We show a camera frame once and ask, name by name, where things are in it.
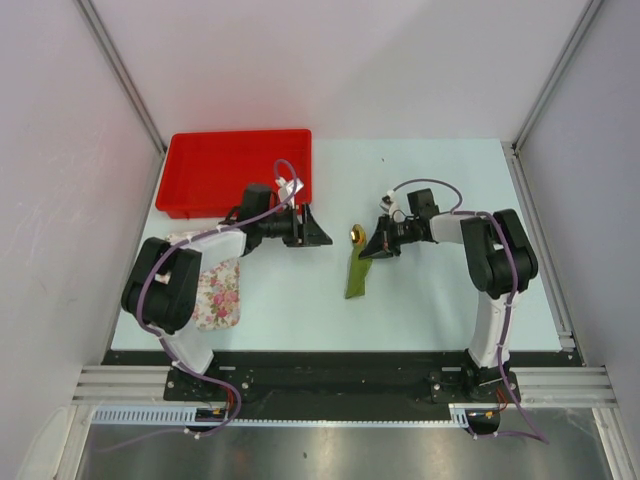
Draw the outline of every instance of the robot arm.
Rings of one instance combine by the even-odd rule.
[[[284,201],[293,191],[293,183],[277,181],[277,196]],[[298,181],[298,190],[302,184]],[[185,248],[179,248],[162,265],[149,287],[142,310],[143,321],[160,334],[182,364],[197,373],[204,373],[213,352],[200,335],[194,322],[190,322],[195,308],[200,273],[215,265],[251,253],[263,238],[282,238],[287,247],[331,245],[333,242],[316,223],[308,204],[300,205],[300,214],[293,200],[262,220],[240,224],[270,209],[274,192],[266,185],[249,185],[242,197],[242,204],[229,213],[223,224],[231,228],[211,235]],[[124,292],[122,308],[135,315],[142,286],[149,273],[171,247],[159,239],[147,239],[138,254]]]
[[[467,382],[473,390],[479,385],[500,380],[497,345],[500,343],[507,298],[512,290],[510,265],[499,244],[497,233],[487,219],[475,215],[441,214],[430,189],[408,194],[412,216],[398,215],[394,193],[383,198],[381,206],[387,212],[378,218],[376,231],[362,251],[360,258],[389,258],[401,253],[400,246],[416,241],[457,243],[464,246],[469,275],[479,292],[475,333],[467,361]],[[515,211],[496,212],[494,218],[505,234],[516,263],[518,293],[512,302],[515,307],[522,292],[538,272],[536,256]],[[502,361],[508,371],[509,333],[502,350]]]

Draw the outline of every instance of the green cloth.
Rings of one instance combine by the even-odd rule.
[[[349,262],[349,276],[347,278],[347,291],[344,294],[344,298],[354,298],[364,296],[364,280],[371,268],[372,258],[366,260],[360,260],[358,255],[364,250],[364,244],[353,244],[353,251],[351,252],[351,261]]]

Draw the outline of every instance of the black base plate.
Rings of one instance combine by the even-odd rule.
[[[516,374],[509,372],[507,375],[509,384],[516,398],[520,400],[520,388]],[[472,392],[467,392],[462,387],[461,372],[458,371],[433,371],[429,373],[431,384],[431,400],[433,403],[496,403],[496,391],[499,389],[506,399],[510,399],[509,392],[502,380],[491,384],[476,387]]]

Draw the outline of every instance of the red plastic bin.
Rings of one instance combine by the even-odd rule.
[[[304,183],[296,200],[310,203],[310,130],[178,133],[169,145],[156,208],[171,218],[224,217],[240,205],[250,183],[277,188],[273,163],[279,158]],[[285,166],[279,173],[291,179]]]

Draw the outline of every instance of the floral fabric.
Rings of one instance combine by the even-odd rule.
[[[173,233],[167,241],[176,243],[199,232]],[[240,264],[237,258],[219,263],[200,273],[196,306],[191,320],[200,330],[230,328],[240,321]]]

